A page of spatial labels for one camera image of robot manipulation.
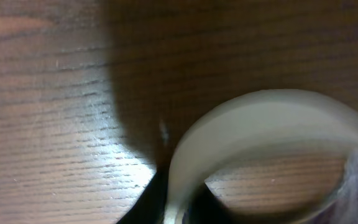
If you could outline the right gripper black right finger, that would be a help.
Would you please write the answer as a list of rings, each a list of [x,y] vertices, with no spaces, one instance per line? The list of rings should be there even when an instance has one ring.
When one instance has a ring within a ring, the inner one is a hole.
[[[183,217],[184,224],[234,224],[228,208],[202,184]]]

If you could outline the white masking tape roll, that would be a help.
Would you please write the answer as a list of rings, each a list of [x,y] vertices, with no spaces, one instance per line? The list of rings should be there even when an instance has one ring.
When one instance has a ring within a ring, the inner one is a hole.
[[[358,112],[320,93],[286,89],[248,93],[217,106],[175,149],[163,222],[181,223],[204,180],[224,163],[289,149],[358,149]]]

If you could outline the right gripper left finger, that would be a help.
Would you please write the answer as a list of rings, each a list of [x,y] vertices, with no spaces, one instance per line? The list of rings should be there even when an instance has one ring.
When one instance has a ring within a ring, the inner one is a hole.
[[[117,224],[158,224],[163,222],[167,200],[168,171],[158,170],[134,206]]]

